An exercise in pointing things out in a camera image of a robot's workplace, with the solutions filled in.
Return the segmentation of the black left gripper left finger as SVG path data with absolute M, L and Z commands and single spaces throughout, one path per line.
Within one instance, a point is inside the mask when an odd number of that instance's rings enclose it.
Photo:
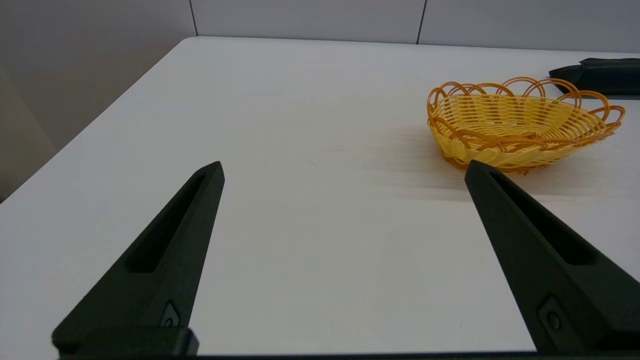
M 195 171 L 55 328 L 60 354 L 195 354 L 190 330 L 225 176 Z

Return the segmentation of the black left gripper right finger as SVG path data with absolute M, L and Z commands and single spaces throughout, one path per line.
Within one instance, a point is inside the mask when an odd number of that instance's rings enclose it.
M 465 184 L 542 354 L 637 354 L 639 282 L 498 169 Z

